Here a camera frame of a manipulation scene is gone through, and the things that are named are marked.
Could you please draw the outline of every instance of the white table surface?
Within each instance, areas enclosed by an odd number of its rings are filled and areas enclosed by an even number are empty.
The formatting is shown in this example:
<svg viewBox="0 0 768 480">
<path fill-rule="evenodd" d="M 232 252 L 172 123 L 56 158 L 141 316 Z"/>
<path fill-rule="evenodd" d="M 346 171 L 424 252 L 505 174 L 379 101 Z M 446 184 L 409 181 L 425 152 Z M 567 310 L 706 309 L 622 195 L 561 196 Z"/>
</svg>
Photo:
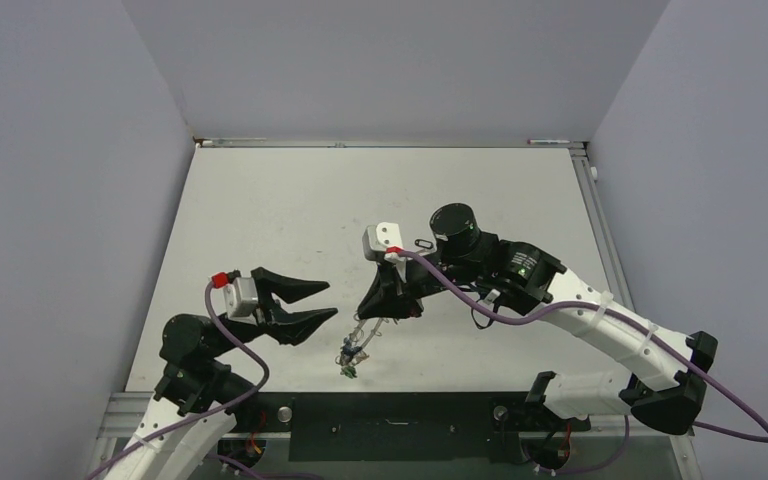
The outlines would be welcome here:
<svg viewBox="0 0 768 480">
<path fill-rule="evenodd" d="M 383 336 L 368 347 L 371 358 L 358 367 L 359 378 L 340 376 L 334 358 L 375 274 L 363 258 L 364 228 L 399 223 L 410 246 L 415 238 L 431 238 L 431 214 L 451 202 L 471 205 L 482 230 L 533 243 L 593 287 L 607 288 L 565 149 L 202 148 L 187 177 L 126 390 L 154 388 L 164 367 L 158 352 L 166 321 L 178 313 L 204 314 L 211 275 L 259 266 L 331 283 L 289 311 L 340 310 L 298 347 L 268 337 L 250 344 L 272 370 L 265 391 L 515 391 L 527 390 L 544 370 L 621 369 L 542 322 L 479 331 L 469 309 L 441 293 L 424 300 L 422 318 L 383 326 Z M 221 311 L 220 294 L 214 303 Z M 259 367 L 241 352 L 220 360 L 252 382 L 260 378 Z"/>
</svg>

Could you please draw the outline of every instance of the silver bolt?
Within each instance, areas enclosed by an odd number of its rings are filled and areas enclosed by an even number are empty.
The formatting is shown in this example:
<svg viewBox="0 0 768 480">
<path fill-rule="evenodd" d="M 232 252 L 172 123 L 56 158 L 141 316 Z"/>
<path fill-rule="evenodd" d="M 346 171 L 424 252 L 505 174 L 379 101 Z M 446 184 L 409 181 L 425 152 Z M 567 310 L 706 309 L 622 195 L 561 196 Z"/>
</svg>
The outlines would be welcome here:
<svg viewBox="0 0 768 480">
<path fill-rule="evenodd" d="M 505 415 L 507 414 L 508 414 L 508 409 L 502 405 L 499 405 L 498 407 L 493 409 L 493 418 L 495 418 L 496 420 L 502 420 L 503 418 L 505 418 Z"/>
<path fill-rule="evenodd" d="M 287 423 L 293 418 L 293 410 L 290 407 L 281 407 L 278 409 L 278 421 Z"/>
</svg>

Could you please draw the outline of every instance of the black cylinder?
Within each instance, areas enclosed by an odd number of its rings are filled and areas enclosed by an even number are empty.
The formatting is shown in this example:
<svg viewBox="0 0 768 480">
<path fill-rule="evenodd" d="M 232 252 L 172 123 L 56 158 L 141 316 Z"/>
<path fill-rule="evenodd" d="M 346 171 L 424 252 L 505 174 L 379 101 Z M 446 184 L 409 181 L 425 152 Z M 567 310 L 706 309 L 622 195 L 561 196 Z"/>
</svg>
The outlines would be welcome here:
<svg viewBox="0 0 768 480">
<path fill-rule="evenodd" d="M 465 203 L 450 203 L 431 216 L 431 231 L 440 244 L 444 257 L 469 254 L 481 238 L 472 208 Z"/>
</svg>

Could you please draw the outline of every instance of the gray wall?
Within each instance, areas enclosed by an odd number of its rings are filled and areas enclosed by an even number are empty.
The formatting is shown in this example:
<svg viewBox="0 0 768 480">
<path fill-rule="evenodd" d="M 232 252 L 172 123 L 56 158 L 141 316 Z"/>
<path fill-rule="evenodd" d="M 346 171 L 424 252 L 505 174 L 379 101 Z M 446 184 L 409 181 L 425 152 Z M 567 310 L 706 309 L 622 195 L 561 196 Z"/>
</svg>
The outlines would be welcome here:
<svg viewBox="0 0 768 480">
<path fill-rule="evenodd" d="M 589 139 L 667 0 L 124 0 L 204 137 Z"/>
<path fill-rule="evenodd" d="M 673 0 L 590 151 L 638 310 L 717 336 L 768 419 L 768 2 Z M 717 393 L 701 418 L 760 431 Z M 698 434 L 706 478 L 768 478 L 768 445 Z"/>
<path fill-rule="evenodd" d="M 0 1 L 0 478 L 85 472 L 191 144 L 118 0 Z"/>
</svg>

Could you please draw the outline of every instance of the metal frame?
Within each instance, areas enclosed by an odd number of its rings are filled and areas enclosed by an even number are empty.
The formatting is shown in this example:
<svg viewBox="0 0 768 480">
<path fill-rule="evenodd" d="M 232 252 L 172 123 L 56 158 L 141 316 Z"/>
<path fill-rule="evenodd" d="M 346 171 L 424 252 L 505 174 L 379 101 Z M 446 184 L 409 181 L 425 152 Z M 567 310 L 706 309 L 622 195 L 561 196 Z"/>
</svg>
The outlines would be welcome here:
<svg viewBox="0 0 768 480">
<path fill-rule="evenodd" d="M 381 142 L 381 141 L 274 141 L 264 138 L 238 139 L 194 139 L 197 148 L 565 148 L 570 151 L 573 167 L 584 199 L 590 225 L 596 238 L 596 245 L 605 276 L 610 290 L 616 295 L 618 303 L 633 310 L 634 304 L 631 292 L 622 271 L 619 255 L 617 254 L 610 229 L 608 228 L 604 211 L 599 201 L 596 182 L 592 175 L 590 161 L 587 158 L 584 142 L 570 142 L 561 145 L 530 145 L 527 140 L 512 142 L 482 142 L 482 141 L 411 141 L 411 142 Z M 146 405 L 151 398 L 150 392 L 145 393 L 114 393 L 110 397 L 107 410 L 99 428 L 93 456 L 88 471 L 92 471 L 102 462 L 110 458 L 115 450 L 117 440 L 130 438 L 140 418 L 145 413 Z M 592 423 L 590 432 L 582 432 L 587 436 L 616 436 L 621 430 L 621 420 L 605 417 Z M 648 427 L 632 419 L 631 434 L 633 436 L 662 436 Z M 225 438 L 247 436 L 245 433 L 231 433 Z M 288 439 L 289 433 L 263 433 L 264 439 Z M 671 436 L 670 443 L 675 455 L 683 480 L 701 480 L 702 472 L 696 458 L 696 453 L 690 435 Z"/>
</svg>

